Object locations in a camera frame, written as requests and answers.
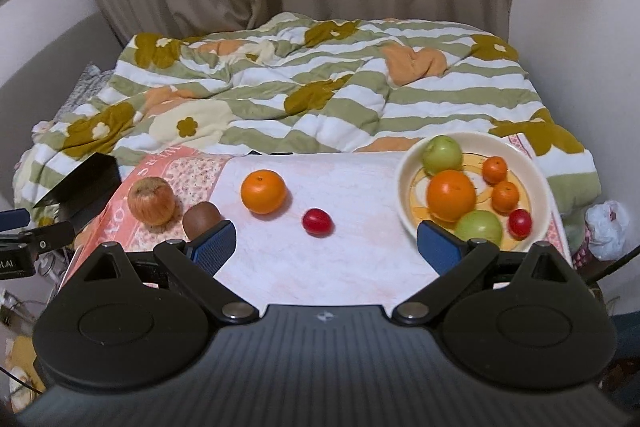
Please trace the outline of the small green fruit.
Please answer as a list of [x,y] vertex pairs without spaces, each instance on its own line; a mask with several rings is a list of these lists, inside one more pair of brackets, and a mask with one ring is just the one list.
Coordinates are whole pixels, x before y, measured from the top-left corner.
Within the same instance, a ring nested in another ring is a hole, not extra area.
[[458,221],[454,228],[454,235],[462,241],[486,239],[500,246],[503,227],[495,213],[488,210],[473,210]]

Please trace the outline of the large orange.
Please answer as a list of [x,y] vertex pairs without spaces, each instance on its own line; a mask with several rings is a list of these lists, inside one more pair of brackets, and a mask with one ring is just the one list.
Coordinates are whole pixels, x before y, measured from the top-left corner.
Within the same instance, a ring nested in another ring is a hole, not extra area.
[[475,209],[475,186],[462,171],[441,171],[428,182],[426,203],[431,215],[436,219],[447,223],[457,222]]

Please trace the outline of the red cherry tomato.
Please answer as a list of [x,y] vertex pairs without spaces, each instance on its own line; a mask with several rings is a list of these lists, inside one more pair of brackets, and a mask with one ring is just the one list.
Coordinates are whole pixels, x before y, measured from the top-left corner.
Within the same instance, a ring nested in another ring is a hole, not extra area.
[[302,218],[304,230],[313,236],[327,236],[333,230],[333,221],[329,213],[319,208],[308,209]]
[[513,210],[508,218],[508,230],[514,239],[521,241],[529,236],[533,228],[533,219],[530,213],[523,208]]

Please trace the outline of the reddish wrinkled apple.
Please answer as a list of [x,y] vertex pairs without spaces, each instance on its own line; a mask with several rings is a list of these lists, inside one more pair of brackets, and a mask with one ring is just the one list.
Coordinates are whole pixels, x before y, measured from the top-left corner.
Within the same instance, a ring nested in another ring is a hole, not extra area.
[[131,185],[127,204],[130,213],[148,227],[161,227],[172,219],[176,196],[167,181],[147,176]]

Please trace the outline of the small mandarin orange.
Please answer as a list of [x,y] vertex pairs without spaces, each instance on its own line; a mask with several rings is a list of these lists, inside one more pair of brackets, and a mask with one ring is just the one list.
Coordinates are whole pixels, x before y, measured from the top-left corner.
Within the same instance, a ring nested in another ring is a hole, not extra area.
[[508,215],[518,208],[520,190],[508,180],[498,182],[491,192],[491,207],[500,215]]

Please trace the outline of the medium orange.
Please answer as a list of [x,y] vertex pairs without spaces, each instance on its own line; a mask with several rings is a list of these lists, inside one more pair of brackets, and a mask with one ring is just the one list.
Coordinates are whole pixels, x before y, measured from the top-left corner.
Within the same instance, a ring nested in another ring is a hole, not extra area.
[[243,205],[256,215],[269,215],[280,209],[288,196],[282,176],[272,170],[251,172],[242,182],[240,196]]

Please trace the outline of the brown kiwi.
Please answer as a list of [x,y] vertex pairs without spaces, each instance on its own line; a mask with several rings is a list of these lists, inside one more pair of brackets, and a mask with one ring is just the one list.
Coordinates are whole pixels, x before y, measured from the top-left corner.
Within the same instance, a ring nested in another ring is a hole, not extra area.
[[193,241],[222,220],[218,208],[211,202],[198,202],[182,216],[182,227],[186,237]]

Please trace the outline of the black box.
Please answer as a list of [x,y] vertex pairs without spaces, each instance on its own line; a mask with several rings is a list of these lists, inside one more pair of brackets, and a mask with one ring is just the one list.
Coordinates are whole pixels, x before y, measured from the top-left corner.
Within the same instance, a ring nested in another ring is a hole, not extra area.
[[95,153],[37,200],[36,209],[58,206],[58,221],[79,233],[104,210],[122,184],[116,158]]

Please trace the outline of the tiny orange mandarin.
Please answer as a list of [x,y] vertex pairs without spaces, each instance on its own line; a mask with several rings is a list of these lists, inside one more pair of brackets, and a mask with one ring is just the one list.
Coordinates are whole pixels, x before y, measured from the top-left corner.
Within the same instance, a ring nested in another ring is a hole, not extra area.
[[506,181],[509,168],[506,161],[500,156],[490,156],[482,165],[482,177],[489,185],[496,185]]

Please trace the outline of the green apple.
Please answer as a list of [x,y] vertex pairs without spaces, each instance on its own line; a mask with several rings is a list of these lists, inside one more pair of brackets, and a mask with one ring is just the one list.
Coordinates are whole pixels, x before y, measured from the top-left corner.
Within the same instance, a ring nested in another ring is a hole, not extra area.
[[445,170],[461,170],[463,153],[456,140],[448,135],[437,135],[428,141],[421,159],[427,176],[435,176]]

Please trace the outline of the pink floral towel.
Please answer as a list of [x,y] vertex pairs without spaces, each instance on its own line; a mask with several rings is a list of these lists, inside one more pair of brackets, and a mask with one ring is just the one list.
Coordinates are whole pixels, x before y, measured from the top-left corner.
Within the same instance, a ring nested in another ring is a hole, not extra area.
[[[397,153],[231,157],[186,148],[150,156],[90,225],[70,271],[103,242],[138,253],[186,235],[179,221],[149,229],[129,211],[132,184],[160,176],[174,191],[179,212],[211,202],[234,225],[234,253],[214,277],[259,310],[269,305],[391,310],[438,277],[400,221],[394,182],[399,161]],[[242,182],[257,170],[277,173],[288,190],[269,215],[254,215],[241,200]]]

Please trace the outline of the grey sofa backrest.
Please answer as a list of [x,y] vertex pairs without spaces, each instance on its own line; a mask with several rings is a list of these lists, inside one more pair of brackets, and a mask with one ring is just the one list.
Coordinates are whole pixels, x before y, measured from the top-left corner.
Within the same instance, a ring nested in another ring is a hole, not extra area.
[[13,202],[14,166],[32,146],[32,126],[62,107],[88,64],[111,69],[122,44],[93,14],[48,44],[1,87],[1,196]]

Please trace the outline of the white plastic bag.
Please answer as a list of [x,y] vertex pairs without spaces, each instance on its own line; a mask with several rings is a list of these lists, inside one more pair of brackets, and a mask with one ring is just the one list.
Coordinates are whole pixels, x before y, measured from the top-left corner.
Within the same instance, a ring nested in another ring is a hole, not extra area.
[[585,268],[593,262],[613,262],[624,255],[629,217],[616,200],[607,200],[585,211],[582,241],[572,254],[574,267]]

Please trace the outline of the green striped floral blanket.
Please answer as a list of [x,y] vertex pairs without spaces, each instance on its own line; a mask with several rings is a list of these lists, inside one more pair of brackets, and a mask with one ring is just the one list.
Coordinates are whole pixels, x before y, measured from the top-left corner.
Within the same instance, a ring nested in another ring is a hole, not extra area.
[[106,85],[22,148],[13,194],[34,209],[94,153],[128,174],[174,145],[229,155],[386,152],[455,131],[525,136],[562,213],[600,195],[591,153],[555,124],[500,37],[459,23],[294,13],[203,37],[132,37]]

